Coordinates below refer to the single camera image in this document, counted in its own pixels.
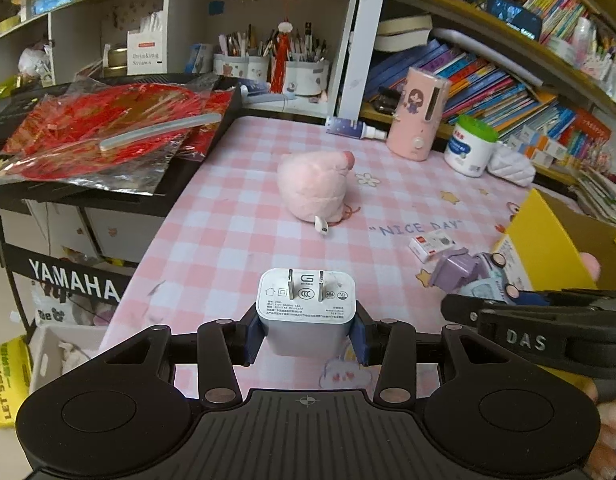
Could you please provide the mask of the person's right hand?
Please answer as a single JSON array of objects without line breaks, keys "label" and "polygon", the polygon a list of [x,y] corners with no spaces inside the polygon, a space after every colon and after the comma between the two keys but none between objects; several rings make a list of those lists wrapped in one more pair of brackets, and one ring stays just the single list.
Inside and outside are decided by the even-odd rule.
[{"label": "person's right hand", "polygon": [[585,378],[582,391],[596,403],[600,414],[600,433],[584,471],[591,479],[616,479],[616,399],[598,402],[598,390],[590,378]]}]

